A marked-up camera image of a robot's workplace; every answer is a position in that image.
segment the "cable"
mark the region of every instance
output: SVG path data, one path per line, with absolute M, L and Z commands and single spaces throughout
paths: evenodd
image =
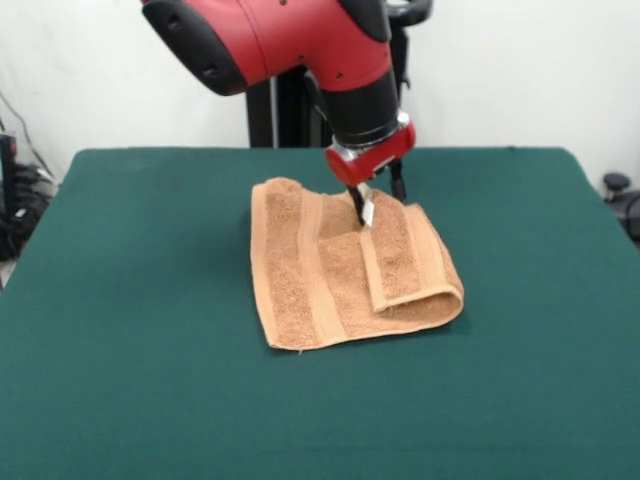
M 631 238 L 634 238 L 632 229 L 633 229 L 633 218 L 631 217 L 631 210 L 633 210 L 633 207 L 635 207 L 636 203 L 640 203 L 640 192 L 638 192 L 637 195 L 635 195 L 634 197 L 631 198 L 631 200 L 629 201 L 629 203 L 627 204 L 627 210 L 626 210 L 626 227 L 627 227 L 627 232 L 629 233 L 629 236 Z
M 33 152 L 34 156 L 38 160 L 38 163 L 40 163 L 42 168 L 44 168 L 46 170 L 46 172 L 51 177 L 53 177 L 54 176 L 53 172 L 51 171 L 51 169 L 49 168 L 47 163 L 44 161 L 42 156 L 38 153 L 38 151 L 36 150 L 35 146 L 33 145 L 33 142 L 31 141 L 31 135 L 29 135 L 29 129 L 27 128 L 27 122 L 24 120 L 24 118 L 22 118 L 22 115 L 20 115 L 16 111 L 16 109 L 13 108 L 13 105 L 11 105 L 11 103 L 9 103 L 9 100 L 7 100 L 7 97 L 5 97 L 5 95 L 4 95 L 4 93 L 2 92 L 1 89 L 0 89 L 0 100 L 2 100 L 2 102 L 7 106 L 7 109 L 13 114 L 14 117 L 16 117 L 18 119 L 18 121 L 22 125 L 22 130 L 24 131 L 24 138 L 27 141 L 27 145 L 29 145 L 29 148 L 31 149 L 31 151 Z

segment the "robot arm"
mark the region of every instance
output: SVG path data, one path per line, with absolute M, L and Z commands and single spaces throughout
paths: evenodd
M 334 133 L 326 151 L 329 166 L 349 187 L 363 223 L 371 224 L 366 182 L 399 164 L 415 144 L 413 125 L 399 109 L 383 0 L 143 4 L 145 17 L 176 57 L 219 95 L 242 93 L 306 66 Z

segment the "towel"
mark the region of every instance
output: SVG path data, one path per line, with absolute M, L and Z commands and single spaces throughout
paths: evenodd
M 251 270 L 270 347 L 304 351 L 442 326 L 463 309 L 449 251 L 418 205 L 374 190 L 373 227 L 347 192 L 274 178 L 251 196 Z

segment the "white wall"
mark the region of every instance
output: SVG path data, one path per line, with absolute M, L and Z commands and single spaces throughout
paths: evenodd
M 87 147 L 247 145 L 243 97 L 193 79 L 138 0 L 0 11 L 0 87 L 57 173 Z M 411 41 L 421 145 L 563 146 L 594 183 L 610 169 L 640 182 L 640 2 L 436 0 Z

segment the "green tablecloth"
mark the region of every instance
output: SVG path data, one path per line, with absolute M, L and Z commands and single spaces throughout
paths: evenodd
M 640 255 L 555 149 L 416 150 L 450 326 L 270 350 L 253 184 L 315 150 L 82 152 L 0 300 L 0 478 L 638 478 Z

